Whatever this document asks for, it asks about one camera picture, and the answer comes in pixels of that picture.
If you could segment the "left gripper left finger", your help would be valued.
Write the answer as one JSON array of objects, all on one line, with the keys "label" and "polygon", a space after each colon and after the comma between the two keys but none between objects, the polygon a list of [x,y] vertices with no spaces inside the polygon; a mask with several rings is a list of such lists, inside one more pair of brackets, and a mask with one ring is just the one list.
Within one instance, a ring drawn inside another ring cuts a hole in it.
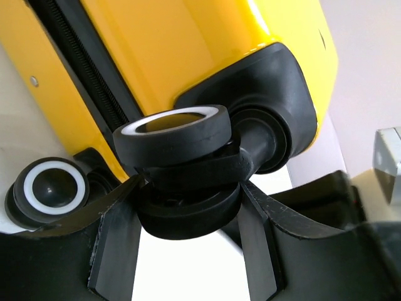
[{"label": "left gripper left finger", "polygon": [[141,225],[134,176],[30,232],[1,235],[2,300],[130,300]]}]

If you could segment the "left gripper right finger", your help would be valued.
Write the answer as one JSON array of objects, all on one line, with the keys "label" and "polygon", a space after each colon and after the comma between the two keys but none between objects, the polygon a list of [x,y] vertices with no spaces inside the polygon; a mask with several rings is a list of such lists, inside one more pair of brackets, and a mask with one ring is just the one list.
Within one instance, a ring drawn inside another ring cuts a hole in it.
[{"label": "left gripper right finger", "polygon": [[399,300],[400,210],[373,171],[352,182],[367,212],[339,230],[242,184],[239,232],[251,300]]}]

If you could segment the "yellow hard-shell suitcase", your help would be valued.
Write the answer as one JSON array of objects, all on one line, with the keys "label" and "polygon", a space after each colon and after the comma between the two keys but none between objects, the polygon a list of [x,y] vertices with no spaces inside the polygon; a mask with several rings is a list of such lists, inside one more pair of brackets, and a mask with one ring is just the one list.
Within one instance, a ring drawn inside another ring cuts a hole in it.
[{"label": "yellow hard-shell suitcase", "polygon": [[319,1],[2,1],[1,46],[73,156],[11,185],[6,214],[24,230],[135,174],[113,131],[166,110],[270,120],[280,147],[258,172],[280,169],[316,140],[338,63]]}]

